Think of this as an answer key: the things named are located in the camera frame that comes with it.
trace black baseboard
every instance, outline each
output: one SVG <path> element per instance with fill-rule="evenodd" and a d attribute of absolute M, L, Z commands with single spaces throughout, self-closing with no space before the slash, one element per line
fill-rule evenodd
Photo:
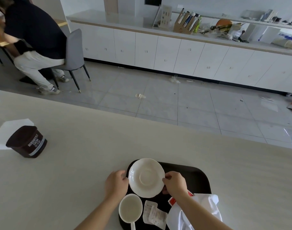
<path fill-rule="evenodd" d="M 257 91 L 276 93 L 276 94 L 280 94 L 283 96 L 286 96 L 286 94 L 287 94 L 287 92 L 282 92 L 282 91 L 277 91 L 277 90 L 272 90 L 272 89 L 259 88 L 259 87 L 249 86 L 249 85 L 240 85 L 240 84 L 224 82 L 224 81 L 217 81 L 217 80 L 206 79 L 206 78 L 201 78 L 201 77 L 187 76 L 187 75 L 178 74 L 178 73 L 169 73 L 169 72 L 164 72 L 164 71 L 159 71 L 159 70 L 154 70 L 154 69 L 145 69 L 145 68 L 140 68 L 140 67 L 136 67 L 136 66 L 117 64 L 117 63 L 108 62 L 108 61 L 94 60 L 94 59 L 89 59 L 89 58 L 84 58 L 84 60 L 96 62 L 96 63 L 101 63 L 101 64 L 118 66 L 118 67 L 127 68 L 127 69 L 137 69 L 137 70 L 147 71 L 147 72 L 152 72 L 152 73 L 160 73 L 160 74 L 164 74 L 164 75 L 171 75 L 171 76 L 177 75 L 178 77 L 183 77 L 186 79 L 204 81 L 204 82 L 215 83 L 215 84 L 220 84 L 220 85 L 230 85 L 230 86 L 235 86 L 235 87 L 240 87 L 240 88 L 249 88 L 249 89 L 253 89 L 253 90 L 257 90 Z"/>

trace plate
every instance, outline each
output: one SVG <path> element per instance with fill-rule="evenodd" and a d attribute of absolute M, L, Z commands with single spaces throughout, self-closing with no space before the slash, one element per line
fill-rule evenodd
<path fill-rule="evenodd" d="M 128 178 L 135 194 L 142 198 L 152 198 L 162 191 L 165 172 L 157 161 L 143 158 L 133 163 Z"/>

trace white cabinet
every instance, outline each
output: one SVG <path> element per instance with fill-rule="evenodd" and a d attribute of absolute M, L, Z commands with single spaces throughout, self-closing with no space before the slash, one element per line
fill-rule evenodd
<path fill-rule="evenodd" d="M 234 83 L 253 53 L 254 50 L 230 47 L 213 79 Z"/>
<path fill-rule="evenodd" d="M 254 86 L 279 58 L 279 54 L 254 51 L 234 83 Z"/>
<path fill-rule="evenodd" d="M 178 51 L 174 73 L 193 76 L 204 46 L 204 42 L 182 39 Z"/>
<path fill-rule="evenodd" d="M 213 79 L 228 49 L 228 46 L 206 43 L 193 76 Z"/>
<path fill-rule="evenodd" d="M 255 85 L 259 88 L 280 90 L 278 87 L 292 74 L 292 56 L 279 55 L 279 58 Z"/>
<path fill-rule="evenodd" d="M 135 33 L 135 66 L 154 68 L 157 43 L 157 35 Z"/>
<path fill-rule="evenodd" d="M 71 31 L 81 29 L 85 58 L 115 62 L 113 29 L 72 22 L 69 27 Z"/>
<path fill-rule="evenodd" d="M 172 73 L 177 59 L 181 39 L 159 36 L 155 59 L 155 70 Z"/>
<path fill-rule="evenodd" d="M 135 32 L 114 29 L 116 63 L 134 66 Z"/>

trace container lid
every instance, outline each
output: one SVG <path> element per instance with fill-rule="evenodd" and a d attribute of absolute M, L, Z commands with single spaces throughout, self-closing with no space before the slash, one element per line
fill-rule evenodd
<path fill-rule="evenodd" d="M 22 126 L 9 138 L 6 142 L 6 147 L 19 148 L 26 145 L 26 143 L 30 143 L 36 131 L 36 126 Z"/>

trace sneaker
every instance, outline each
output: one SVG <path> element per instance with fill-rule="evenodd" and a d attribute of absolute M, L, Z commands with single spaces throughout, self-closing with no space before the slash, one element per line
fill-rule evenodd
<path fill-rule="evenodd" d="M 41 95 L 58 95 L 60 93 L 60 90 L 56 89 L 55 87 L 53 87 L 52 89 L 39 88 L 38 92 Z"/>
<path fill-rule="evenodd" d="M 56 79 L 63 83 L 69 82 L 69 79 L 66 78 L 64 75 L 62 77 L 56 77 Z"/>

